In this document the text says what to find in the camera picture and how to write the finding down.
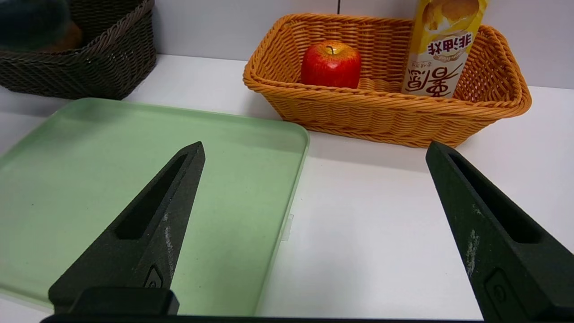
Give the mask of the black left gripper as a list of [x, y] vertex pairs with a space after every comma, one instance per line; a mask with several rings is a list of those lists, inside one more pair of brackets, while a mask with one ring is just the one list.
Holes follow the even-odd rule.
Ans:
[[0, 47], [34, 51], [53, 45], [70, 26], [68, 0], [2, 0]]

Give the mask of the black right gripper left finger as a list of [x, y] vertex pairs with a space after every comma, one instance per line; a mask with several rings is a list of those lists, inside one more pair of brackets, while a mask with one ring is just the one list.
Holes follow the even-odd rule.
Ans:
[[204, 164], [204, 146], [196, 142], [160, 169], [52, 284], [56, 314], [91, 288], [170, 288]]

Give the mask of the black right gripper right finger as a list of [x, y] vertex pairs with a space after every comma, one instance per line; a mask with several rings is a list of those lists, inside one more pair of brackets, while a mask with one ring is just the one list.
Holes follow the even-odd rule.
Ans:
[[484, 320], [572, 321], [572, 252], [456, 150], [425, 160]]

